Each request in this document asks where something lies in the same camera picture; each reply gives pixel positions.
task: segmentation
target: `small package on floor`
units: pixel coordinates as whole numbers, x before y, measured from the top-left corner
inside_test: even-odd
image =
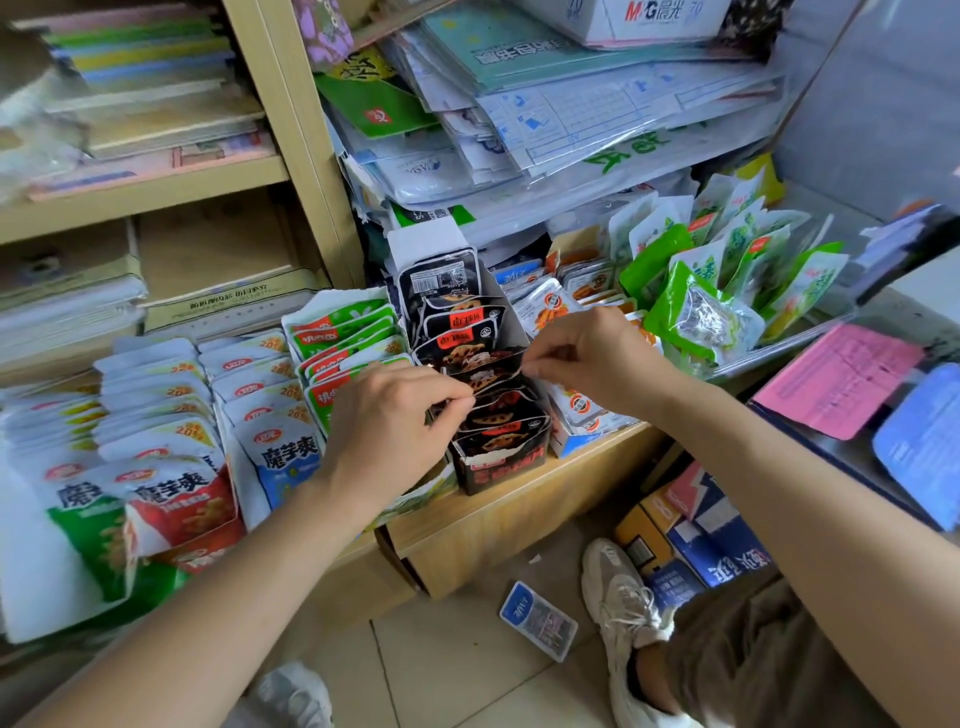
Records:
[[[500,618],[558,663],[566,659],[577,635],[576,620],[522,581],[516,582],[510,590],[500,608]]]

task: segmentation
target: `wooden shelf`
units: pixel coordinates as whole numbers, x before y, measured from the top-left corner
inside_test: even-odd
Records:
[[[277,155],[83,192],[41,203],[0,206],[0,244],[289,179],[283,158]]]

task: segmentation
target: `right hand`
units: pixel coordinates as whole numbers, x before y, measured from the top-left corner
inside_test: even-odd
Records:
[[[523,373],[581,392],[605,409],[656,423],[685,376],[615,307],[554,321],[523,356]]]

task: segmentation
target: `khaki pants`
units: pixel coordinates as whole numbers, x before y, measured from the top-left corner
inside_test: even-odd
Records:
[[[667,647],[670,691],[707,726],[893,726],[775,568],[687,602]]]

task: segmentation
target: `pink notebook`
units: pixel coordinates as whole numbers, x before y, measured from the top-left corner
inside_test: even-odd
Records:
[[[40,202],[275,154],[276,147],[269,133],[239,134],[122,159],[91,160],[70,172],[35,182],[29,197]]]

